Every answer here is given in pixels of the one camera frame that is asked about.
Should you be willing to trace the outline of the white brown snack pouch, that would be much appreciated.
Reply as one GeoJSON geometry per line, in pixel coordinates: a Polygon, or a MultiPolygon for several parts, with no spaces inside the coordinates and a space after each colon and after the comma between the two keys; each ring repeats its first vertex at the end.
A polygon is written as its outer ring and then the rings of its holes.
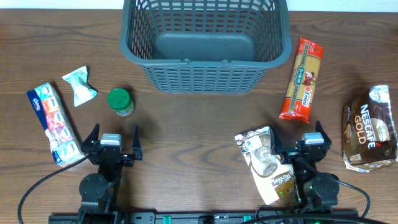
{"type": "Polygon", "coordinates": [[[271,154],[275,146],[271,128],[266,126],[238,134],[234,139],[252,172],[264,203],[295,203],[293,168],[291,165],[282,165],[280,156],[271,154]]]}

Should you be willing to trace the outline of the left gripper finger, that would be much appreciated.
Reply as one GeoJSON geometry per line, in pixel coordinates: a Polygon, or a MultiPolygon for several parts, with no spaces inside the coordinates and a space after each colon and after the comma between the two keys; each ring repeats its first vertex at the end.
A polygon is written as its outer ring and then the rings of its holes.
{"type": "Polygon", "coordinates": [[[98,140],[98,136],[99,136],[99,130],[100,130],[100,125],[97,123],[97,124],[95,124],[92,132],[83,141],[82,146],[83,147],[90,147],[92,145],[93,141],[97,141],[98,140]]]}
{"type": "Polygon", "coordinates": [[[139,141],[139,129],[138,126],[135,127],[134,130],[134,139],[132,142],[132,149],[133,149],[133,153],[135,154],[141,154],[142,153],[142,148],[141,148],[141,144],[139,141]]]}

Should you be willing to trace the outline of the green lid jar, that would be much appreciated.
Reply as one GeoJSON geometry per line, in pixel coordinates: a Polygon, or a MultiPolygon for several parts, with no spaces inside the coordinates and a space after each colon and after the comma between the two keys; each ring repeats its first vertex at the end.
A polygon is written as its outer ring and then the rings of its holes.
{"type": "Polygon", "coordinates": [[[108,104],[118,116],[129,116],[134,111],[134,102],[123,88],[116,88],[108,95],[108,104]]]}

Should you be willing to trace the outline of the teal white packet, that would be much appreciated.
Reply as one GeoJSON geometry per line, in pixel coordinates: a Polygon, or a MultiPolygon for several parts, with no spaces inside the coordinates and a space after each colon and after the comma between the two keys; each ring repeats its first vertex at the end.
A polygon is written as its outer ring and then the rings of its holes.
{"type": "Polygon", "coordinates": [[[88,71],[86,66],[64,75],[62,79],[68,82],[72,87],[74,107],[92,100],[97,95],[97,91],[92,89],[88,84],[88,71]]]}

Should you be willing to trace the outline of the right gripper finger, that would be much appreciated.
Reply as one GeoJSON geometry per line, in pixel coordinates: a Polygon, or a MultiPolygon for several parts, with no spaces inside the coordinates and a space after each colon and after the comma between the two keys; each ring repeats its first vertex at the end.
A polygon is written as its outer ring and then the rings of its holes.
{"type": "Polygon", "coordinates": [[[272,133],[272,142],[273,142],[272,153],[281,153],[283,148],[283,143],[277,133],[277,130],[273,126],[270,126],[270,129],[272,133]]]}
{"type": "Polygon", "coordinates": [[[326,132],[323,130],[322,125],[319,121],[316,122],[315,131],[321,134],[322,138],[324,139],[325,145],[331,146],[331,139],[328,137],[326,132]]]}

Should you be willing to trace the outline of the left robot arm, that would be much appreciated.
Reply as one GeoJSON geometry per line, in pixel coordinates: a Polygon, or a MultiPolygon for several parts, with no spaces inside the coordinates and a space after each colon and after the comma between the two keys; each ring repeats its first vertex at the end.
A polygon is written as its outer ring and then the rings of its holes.
{"type": "Polygon", "coordinates": [[[142,160],[138,128],[134,130],[132,153],[123,154],[120,134],[104,134],[99,137],[100,126],[95,125],[83,141],[81,150],[98,171],[80,182],[81,207],[78,222],[81,224],[129,223],[126,212],[116,208],[123,167],[132,167],[135,160],[142,160]]]}

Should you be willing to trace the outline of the spaghetti pack red yellow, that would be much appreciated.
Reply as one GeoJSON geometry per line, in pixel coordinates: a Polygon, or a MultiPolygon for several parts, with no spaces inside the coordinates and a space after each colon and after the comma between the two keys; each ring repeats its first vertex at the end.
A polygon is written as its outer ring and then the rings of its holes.
{"type": "Polygon", "coordinates": [[[310,122],[322,58],[323,47],[311,40],[300,39],[284,104],[279,114],[280,119],[310,122]]]}

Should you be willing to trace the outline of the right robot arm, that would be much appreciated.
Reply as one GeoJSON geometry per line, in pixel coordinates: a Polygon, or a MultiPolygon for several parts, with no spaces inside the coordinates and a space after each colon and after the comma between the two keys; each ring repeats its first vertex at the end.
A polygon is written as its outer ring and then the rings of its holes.
{"type": "Polygon", "coordinates": [[[340,190],[337,177],[319,172],[316,163],[320,162],[331,146],[331,139],[316,122],[315,132],[305,133],[294,147],[284,147],[274,127],[271,127],[271,154],[280,157],[282,165],[291,165],[295,181],[295,197],[299,213],[315,210],[329,210],[338,204],[340,190]]]}

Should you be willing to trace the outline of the brown Nescafe Gold bag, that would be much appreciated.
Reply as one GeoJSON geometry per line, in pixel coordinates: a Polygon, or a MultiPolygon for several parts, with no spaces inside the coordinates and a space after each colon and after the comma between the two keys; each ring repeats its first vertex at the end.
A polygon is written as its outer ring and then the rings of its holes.
{"type": "Polygon", "coordinates": [[[349,170],[371,172],[397,163],[397,133],[387,85],[376,85],[343,109],[343,160],[349,170]]]}

